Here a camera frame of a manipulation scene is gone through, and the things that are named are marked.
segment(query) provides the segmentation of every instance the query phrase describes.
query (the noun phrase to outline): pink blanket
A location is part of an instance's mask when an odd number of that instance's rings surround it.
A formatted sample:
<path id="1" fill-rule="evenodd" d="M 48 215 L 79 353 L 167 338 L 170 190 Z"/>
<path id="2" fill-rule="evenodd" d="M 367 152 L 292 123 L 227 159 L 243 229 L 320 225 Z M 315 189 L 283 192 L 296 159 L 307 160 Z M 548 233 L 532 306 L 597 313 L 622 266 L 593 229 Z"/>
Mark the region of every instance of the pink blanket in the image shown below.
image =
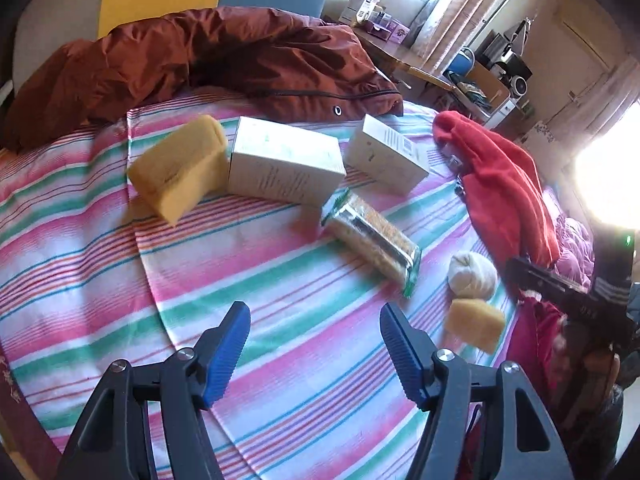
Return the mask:
<path id="1" fill-rule="evenodd" d="M 593 240 L 590 232 L 581 222 L 567 218 L 550 187 L 545 188 L 542 197 L 554 221 L 560 245 L 560 258 L 554 267 L 555 272 L 589 288 L 593 272 Z"/>

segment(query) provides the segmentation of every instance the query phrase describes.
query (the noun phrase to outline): mattress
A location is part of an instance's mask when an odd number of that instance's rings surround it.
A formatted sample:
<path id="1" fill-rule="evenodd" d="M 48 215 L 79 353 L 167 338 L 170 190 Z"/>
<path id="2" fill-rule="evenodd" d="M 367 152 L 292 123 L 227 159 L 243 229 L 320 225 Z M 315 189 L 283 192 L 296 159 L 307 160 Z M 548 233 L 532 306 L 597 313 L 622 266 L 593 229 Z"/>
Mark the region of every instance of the mattress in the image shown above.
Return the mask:
<path id="1" fill-rule="evenodd" d="M 490 303 L 508 323 L 494 354 L 442 329 L 451 255 L 488 254 L 434 145 L 435 112 L 406 102 L 403 117 L 382 117 L 429 153 L 430 176 L 408 196 L 351 168 L 336 191 L 351 187 L 421 246 L 410 300 L 323 233 L 316 209 L 210 195 L 175 228 L 153 216 L 126 170 L 200 114 L 220 120 L 230 143 L 239 116 L 260 116 L 237 94 L 201 89 L 23 156 L 0 154 L 0 344 L 11 382 L 0 384 L 0 413 L 50 478 L 113 360 L 164 360 L 241 300 L 251 333 L 225 397 L 205 413 L 225 478 L 404 478 L 426 414 L 402 392 L 380 307 L 399 303 L 436 345 L 485 365 L 504 359 L 516 320 L 500 284 Z M 357 124 L 296 126 L 344 149 Z M 170 478 L 158 403 L 150 428 L 159 477 Z"/>

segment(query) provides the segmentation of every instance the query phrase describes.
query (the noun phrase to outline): window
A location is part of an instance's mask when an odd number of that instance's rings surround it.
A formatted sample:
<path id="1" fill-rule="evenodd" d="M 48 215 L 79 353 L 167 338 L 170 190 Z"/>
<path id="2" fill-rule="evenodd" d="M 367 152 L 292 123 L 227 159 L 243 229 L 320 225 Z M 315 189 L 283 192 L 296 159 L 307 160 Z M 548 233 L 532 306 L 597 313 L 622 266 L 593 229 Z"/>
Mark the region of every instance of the window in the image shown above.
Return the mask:
<path id="1" fill-rule="evenodd" d="M 602 221 L 640 228 L 640 104 L 580 152 L 575 177 L 589 209 Z"/>

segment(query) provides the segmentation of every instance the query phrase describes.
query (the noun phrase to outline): red cloth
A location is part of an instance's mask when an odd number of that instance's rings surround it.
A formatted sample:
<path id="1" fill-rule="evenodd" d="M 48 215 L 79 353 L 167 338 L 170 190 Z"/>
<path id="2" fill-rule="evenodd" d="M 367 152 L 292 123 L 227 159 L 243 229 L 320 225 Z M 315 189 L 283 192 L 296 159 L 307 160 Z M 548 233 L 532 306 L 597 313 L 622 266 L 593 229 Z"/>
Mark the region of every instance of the red cloth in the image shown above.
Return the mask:
<path id="1" fill-rule="evenodd" d="M 439 144 L 452 143 L 471 168 L 462 177 L 466 206 L 498 268 L 523 250 L 550 267 L 560 257 L 558 240 L 529 154 L 457 112 L 439 113 L 433 134 Z"/>

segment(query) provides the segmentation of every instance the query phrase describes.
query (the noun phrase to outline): white cloth bundle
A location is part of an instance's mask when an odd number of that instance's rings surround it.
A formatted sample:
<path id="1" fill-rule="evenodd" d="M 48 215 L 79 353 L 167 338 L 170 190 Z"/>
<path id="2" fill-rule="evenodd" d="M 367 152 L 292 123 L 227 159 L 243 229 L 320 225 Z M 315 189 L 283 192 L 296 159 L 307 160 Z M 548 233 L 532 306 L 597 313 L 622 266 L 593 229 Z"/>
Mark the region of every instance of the white cloth bundle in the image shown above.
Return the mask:
<path id="1" fill-rule="evenodd" d="M 459 298 L 488 300 L 495 293 L 498 272 L 482 254 L 460 251 L 451 257 L 449 286 Z"/>

